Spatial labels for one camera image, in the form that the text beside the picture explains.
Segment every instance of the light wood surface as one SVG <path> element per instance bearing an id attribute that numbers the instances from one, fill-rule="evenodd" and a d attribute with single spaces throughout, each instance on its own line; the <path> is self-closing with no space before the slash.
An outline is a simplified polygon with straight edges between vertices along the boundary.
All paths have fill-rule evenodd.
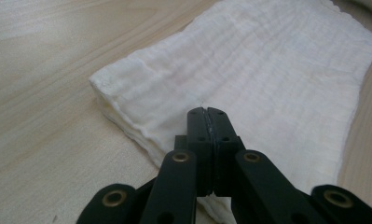
<path id="1" fill-rule="evenodd" d="M 158 170 L 103 117 L 88 78 L 213 0 L 0 1 L 0 223 L 75 223 L 101 188 Z M 339 2 L 372 30 L 372 14 Z M 339 185 L 372 205 L 372 66 Z M 212 222 L 200 208 L 199 223 Z"/>

